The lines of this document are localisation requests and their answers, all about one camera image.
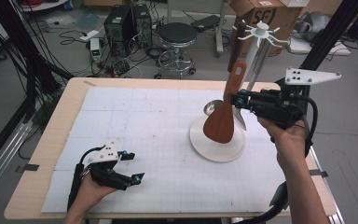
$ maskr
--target white plate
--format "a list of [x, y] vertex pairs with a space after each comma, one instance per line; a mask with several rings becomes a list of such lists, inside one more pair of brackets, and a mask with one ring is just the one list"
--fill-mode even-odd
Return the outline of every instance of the white plate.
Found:
[[245, 149], [245, 131], [234, 123], [234, 135], [230, 142], [222, 144], [208, 138], [203, 132], [207, 116], [194, 120], [190, 128], [190, 141], [201, 156], [210, 161], [228, 162], [236, 160]]

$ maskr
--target white grid paper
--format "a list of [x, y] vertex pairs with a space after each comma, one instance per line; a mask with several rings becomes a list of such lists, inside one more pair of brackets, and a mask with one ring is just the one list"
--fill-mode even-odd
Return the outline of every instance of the white grid paper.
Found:
[[42, 212], [66, 212], [81, 155], [112, 141], [117, 150], [136, 154], [133, 161], [117, 164], [115, 171], [145, 176], [141, 185], [105, 197], [92, 213], [267, 211], [284, 177], [274, 145], [254, 115], [242, 111], [248, 142], [235, 161], [207, 161], [191, 146], [192, 122], [204, 116], [208, 102], [222, 96], [211, 90], [90, 88], [57, 162]]

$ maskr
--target human hand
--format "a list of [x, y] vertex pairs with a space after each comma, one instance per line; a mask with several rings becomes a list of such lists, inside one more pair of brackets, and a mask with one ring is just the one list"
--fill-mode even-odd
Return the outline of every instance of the human hand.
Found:
[[66, 215], [64, 224], [81, 223], [83, 216], [91, 207], [100, 202], [104, 196], [115, 191], [116, 189], [97, 184], [92, 180], [90, 173], [86, 174], [83, 177], [76, 199]]
[[257, 120], [275, 139], [275, 147], [278, 150], [277, 160], [285, 173], [307, 166], [304, 157], [306, 138], [304, 121], [299, 120], [292, 127], [283, 130], [269, 120], [262, 118]]

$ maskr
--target wooden table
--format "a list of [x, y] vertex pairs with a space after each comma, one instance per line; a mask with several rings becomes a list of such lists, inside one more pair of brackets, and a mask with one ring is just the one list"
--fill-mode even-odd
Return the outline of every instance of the wooden table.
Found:
[[[30, 164], [37, 164], [37, 171], [25, 171], [19, 185], [7, 205], [7, 219], [49, 219], [63, 218], [65, 214], [42, 214], [50, 180], [57, 159], [65, 146], [66, 139], [74, 124], [85, 95], [90, 87], [144, 88], [144, 89], [187, 89], [187, 90], [223, 90], [224, 81], [193, 80], [156, 80], [156, 79], [112, 79], [112, 78], [73, 78], [69, 81], [48, 126], [43, 133]], [[273, 83], [255, 83], [254, 91], [278, 89]], [[307, 158], [309, 168], [317, 169], [315, 160]], [[336, 205], [331, 193], [320, 176], [312, 177], [322, 198], [324, 210], [328, 216], [334, 215]], [[88, 218], [126, 218], [126, 217], [251, 217], [257, 213], [238, 214], [89, 214]]]

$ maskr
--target black stool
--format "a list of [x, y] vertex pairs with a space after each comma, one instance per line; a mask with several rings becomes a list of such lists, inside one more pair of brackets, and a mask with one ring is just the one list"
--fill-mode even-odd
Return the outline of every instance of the black stool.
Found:
[[196, 67], [191, 56], [185, 51], [180, 50], [180, 48], [185, 48], [196, 42], [197, 32], [192, 26], [181, 22], [168, 23], [159, 28], [158, 39], [169, 49], [159, 55], [159, 70], [154, 78], [161, 78], [160, 68], [179, 72], [181, 79], [183, 76], [182, 72], [186, 69], [188, 69], [190, 75], [196, 72]]

